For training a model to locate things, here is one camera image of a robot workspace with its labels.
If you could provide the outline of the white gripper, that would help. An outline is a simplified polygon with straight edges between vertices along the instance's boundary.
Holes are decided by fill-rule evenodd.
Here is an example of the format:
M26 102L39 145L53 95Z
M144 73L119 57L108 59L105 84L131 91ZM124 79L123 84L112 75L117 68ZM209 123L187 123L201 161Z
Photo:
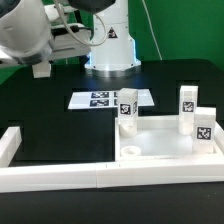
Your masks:
M70 28L85 43L91 37L91 29L84 27L80 23L72 23ZM52 34L54 37L53 51L48 58L49 61L85 56L91 51L89 46L74 39L62 25L53 26Z

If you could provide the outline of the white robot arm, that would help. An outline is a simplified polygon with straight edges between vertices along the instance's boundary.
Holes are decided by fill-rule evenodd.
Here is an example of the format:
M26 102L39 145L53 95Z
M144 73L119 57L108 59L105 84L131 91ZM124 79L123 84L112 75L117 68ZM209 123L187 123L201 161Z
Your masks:
M0 68L27 65L42 78L53 61L72 57L103 77L141 65L128 0L0 0Z

